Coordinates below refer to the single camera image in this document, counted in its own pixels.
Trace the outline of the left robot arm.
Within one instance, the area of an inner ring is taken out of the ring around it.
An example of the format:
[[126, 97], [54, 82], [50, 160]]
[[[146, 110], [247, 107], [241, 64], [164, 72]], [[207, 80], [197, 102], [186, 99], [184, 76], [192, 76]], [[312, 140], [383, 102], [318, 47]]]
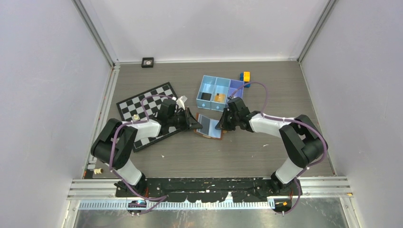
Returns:
[[145, 193], [145, 175], [130, 161], [136, 141], [165, 135], [170, 128], [201, 129], [188, 107], [176, 98], [166, 98], [156, 115], [145, 120], [122, 122], [109, 119], [91, 147], [91, 155], [107, 164], [110, 171], [125, 180], [127, 190], [135, 197]]

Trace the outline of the brown leather card holder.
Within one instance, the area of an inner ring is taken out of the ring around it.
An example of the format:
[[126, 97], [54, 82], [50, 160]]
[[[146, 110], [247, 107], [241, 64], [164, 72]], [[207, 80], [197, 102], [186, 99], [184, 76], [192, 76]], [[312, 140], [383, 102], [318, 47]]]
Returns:
[[[196, 118], [198, 120], [200, 113], [197, 113]], [[195, 129], [194, 132], [196, 134], [199, 134], [205, 138], [209, 138], [209, 139], [216, 139], [216, 140], [222, 140], [223, 139], [223, 135], [224, 132], [221, 129], [215, 129], [216, 124], [218, 123], [218, 120], [215, 119], [211, 119], [211, 125], [210, 125], [210, 134], [209, 135], [204, 135], [198, 132], [198, 129]]]

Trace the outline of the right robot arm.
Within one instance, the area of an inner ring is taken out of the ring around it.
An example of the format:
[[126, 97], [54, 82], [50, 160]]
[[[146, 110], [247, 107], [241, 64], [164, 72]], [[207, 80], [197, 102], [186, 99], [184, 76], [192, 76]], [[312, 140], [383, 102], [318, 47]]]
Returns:
[[271, 188], [278, 195], [285, 194], [290, 189], [290, 182], [327, 155], [328, 145], [324, 137], [304, 114], [285, 118], [251, 112], [241, 98], [235, 97], [228, 101], [216, 128], [234, 131], [237, 127], [276, 136], [283, 141], [288, 158], [271, 175]]

